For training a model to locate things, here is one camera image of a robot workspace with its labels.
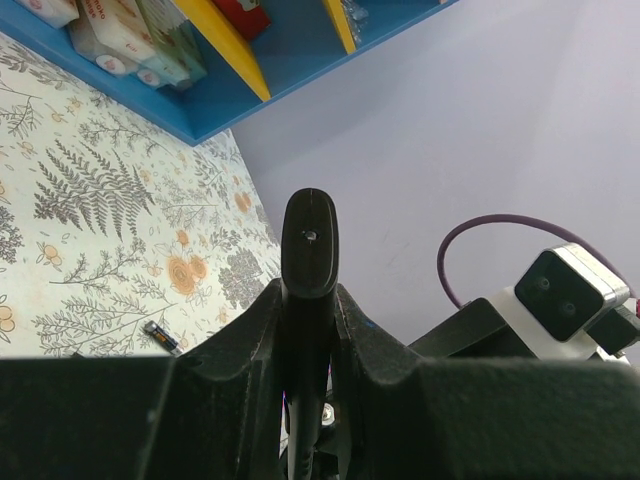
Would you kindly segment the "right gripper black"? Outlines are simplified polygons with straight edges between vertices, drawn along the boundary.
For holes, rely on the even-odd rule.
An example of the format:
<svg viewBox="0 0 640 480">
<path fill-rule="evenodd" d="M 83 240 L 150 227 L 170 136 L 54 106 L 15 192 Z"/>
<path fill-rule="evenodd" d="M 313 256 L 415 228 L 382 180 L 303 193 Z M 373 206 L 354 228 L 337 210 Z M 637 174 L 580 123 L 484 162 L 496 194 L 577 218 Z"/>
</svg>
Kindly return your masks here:
<svg viewBox="0 0 640 480">
<path fill-rule="evenodd" d="M 485 298 L 468 303 L 409 348 L 433 358 L 535 357 Z"/>
</svg>

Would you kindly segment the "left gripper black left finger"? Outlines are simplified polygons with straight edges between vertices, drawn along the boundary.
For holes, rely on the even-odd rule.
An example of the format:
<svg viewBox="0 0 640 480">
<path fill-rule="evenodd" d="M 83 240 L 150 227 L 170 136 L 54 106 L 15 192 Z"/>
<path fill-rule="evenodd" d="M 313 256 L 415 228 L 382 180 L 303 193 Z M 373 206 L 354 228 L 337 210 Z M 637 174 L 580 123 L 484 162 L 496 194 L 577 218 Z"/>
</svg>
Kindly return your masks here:
<svg viewBox="0 0 640 480">
<path fill-rule="evenodd" d="M 280 284 L 178 357 L 1 363 L 5 479 L 278 479 Z"/>
</svg>

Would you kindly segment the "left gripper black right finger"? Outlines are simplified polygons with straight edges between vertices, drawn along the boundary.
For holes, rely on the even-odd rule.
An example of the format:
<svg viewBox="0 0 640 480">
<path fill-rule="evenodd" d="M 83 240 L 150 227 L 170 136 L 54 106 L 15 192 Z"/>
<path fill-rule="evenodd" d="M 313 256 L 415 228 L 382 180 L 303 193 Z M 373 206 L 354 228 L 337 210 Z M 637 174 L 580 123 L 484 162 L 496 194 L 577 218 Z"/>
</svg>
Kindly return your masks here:
<svg viewBox="0 0 640 480">
<path fill-rule="evenodd" d="M 344 479 L 635 479 L 639 375 L 618 362 L 429 358 L 337 294 Z"/>
</svg>

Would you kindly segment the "AAA battery black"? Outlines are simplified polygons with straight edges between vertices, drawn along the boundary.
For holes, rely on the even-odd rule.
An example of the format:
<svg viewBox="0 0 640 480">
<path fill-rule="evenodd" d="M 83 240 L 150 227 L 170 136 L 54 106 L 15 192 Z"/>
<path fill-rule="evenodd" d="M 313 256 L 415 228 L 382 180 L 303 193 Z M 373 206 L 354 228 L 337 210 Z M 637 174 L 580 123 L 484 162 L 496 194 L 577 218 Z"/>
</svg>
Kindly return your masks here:
<svg viewBox="0 0 640 480">
<path fill-rule="evenodd" d="M 179 356 L 182 353 L 178 341 L 156 322 L 150 321 L 146 323 L 143 330 L 168 353 L 174 356 Z"/>
</svg>

